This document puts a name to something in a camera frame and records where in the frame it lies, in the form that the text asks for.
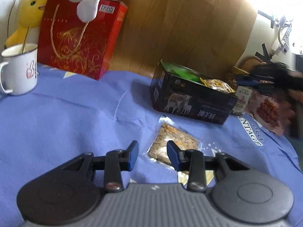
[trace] yellow plush toy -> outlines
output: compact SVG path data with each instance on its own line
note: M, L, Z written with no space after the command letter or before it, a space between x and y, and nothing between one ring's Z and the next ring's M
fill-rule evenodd
M18 28L6 40L5 46L10 47L24 42L28 27L34 28L41 24L47 0L24 0L19 11Z

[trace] red snack bag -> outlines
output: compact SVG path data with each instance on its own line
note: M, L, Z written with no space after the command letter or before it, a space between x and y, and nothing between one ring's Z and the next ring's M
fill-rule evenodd
M279 123L279 104L272 97L264 96L253 91L246 106L245 112L251 115L256 121L269 131L278 136L283 135L284 130Z

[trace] cardboard box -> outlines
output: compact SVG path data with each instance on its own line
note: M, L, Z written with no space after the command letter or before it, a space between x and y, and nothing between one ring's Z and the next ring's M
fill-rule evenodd
M224 124L238 98L206 87L210 79L189 68L160 61L150 85L153 108L196 120Z
M47 0L37 60L99 79L109 68L127 6L119 1L101 0L96 18L85 27L77 17L80 1Z

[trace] white enamel mug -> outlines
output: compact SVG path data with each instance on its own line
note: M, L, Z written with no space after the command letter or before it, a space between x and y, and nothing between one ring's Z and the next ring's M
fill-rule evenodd
M5 94L22 95L37 85L37 45L26 44L24 54L21 50L22 44L18 44L1 53L0 91Z

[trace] plastic snack bag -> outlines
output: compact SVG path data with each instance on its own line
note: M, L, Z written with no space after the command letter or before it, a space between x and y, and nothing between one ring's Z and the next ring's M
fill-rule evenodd
M243 86L237 87L237 92L235 95L238 97L239 100L237 101L236 105L234 106L231 114L237 115L237 116L242 116L245 113L245 108L248 104L251 94L252 94L251 89L249 89L247 87L243 87Z
M278 136L281 136L283 135L284 130L278 121L278 107L279 104L275 102L272 97L261 95L254 90L245 112L250 114L266 129L274 132Z
M236 91L232 89L227 83L219 79L202 79L200 81L208 88L223 92L225 94L235 93Z
M214 171L205 171L206 174L206 185L214 179ZM182 183L183 186L186 186L188 182L188 171L178 172L178 183Z
M195 149L201 147L200 141L189 135L188 132L180 127L176 128L172 120L166 116L160 118L158 123L158 132L152 145L147 150L147 155L152 161L162 162L171 165L167 155L167 142L174 141L181 150Z

